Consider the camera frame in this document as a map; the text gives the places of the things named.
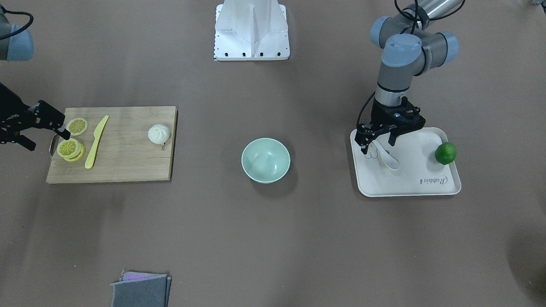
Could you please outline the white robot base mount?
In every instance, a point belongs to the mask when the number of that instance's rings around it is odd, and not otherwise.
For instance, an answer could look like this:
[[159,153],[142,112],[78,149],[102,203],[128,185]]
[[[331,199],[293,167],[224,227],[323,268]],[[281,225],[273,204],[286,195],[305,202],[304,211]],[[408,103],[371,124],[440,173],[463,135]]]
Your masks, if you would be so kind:
[[215,61],[289,59],[287,12],[278,1],[225,0],[215,12]]

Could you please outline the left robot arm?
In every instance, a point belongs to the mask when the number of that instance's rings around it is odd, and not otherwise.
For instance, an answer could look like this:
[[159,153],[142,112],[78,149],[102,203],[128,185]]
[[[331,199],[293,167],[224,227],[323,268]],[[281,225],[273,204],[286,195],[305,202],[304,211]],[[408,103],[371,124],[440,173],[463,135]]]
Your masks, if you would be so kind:
[[357,120],[355,142],[367,154],[369,145],[388,134],[394,146],[399,136],[421,130],[425,118],[408,99],[412,78],[456,58],[459,42],[453,33],[429,33],[433,22],[453,15],[462,0],[415,0],[394,17],[382,16],[371,27],[371,41],[383,50],[377,87],[369,97],[373,102],[371,120]]

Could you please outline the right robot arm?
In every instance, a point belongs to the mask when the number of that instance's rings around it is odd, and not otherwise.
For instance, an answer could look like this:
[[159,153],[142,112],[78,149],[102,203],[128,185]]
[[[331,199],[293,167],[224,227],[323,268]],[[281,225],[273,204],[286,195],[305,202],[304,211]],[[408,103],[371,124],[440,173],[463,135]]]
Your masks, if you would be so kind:
[[[29,21],[19,26],[10,23],[6,14],[25,15],[29,17]],[[33,15],[29,12],[10,11],[2,6],[0,19],[1,60],[29,61],[32,59],[35,47],[28,28],[33,23]],[[21,134],[21,131],[29,128],[52,130],[61,138],[69,140],[71,134],[63,126],[65,118],[64,113],[46,101],[39,100],[34,106],[26,105],[12,90],[4,84],[0,85],[0,141],[2,144],[15,143],[33,151],[36,147],[35,142]]]

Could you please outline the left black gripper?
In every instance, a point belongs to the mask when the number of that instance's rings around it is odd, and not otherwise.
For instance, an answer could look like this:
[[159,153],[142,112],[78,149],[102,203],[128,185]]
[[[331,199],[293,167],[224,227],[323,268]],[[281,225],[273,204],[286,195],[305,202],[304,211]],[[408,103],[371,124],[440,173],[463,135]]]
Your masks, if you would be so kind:
[[378,136],[390,132],[388,144],[394,147],[398,136],[421,130],[425,123],[421,109],[409,102],[406,96],[401,97],[398,106],[386,106],[374,99],[370,124],[357,125],[355,142],[366,155],[371,142]]

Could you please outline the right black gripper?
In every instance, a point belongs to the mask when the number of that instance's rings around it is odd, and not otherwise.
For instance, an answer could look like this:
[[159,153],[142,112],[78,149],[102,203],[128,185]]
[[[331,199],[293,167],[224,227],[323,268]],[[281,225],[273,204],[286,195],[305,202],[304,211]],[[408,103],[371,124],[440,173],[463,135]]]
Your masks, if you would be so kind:
[[22,130],[32,127],[52,130],[64,140],[69,140],[71,133],[63,126],[65,118],[64,113],[46,101],[39,100],[34,106],[26,105],[12,90],[0,84],[1,144],[11,142],[34,151],[35,142],[21,134]]

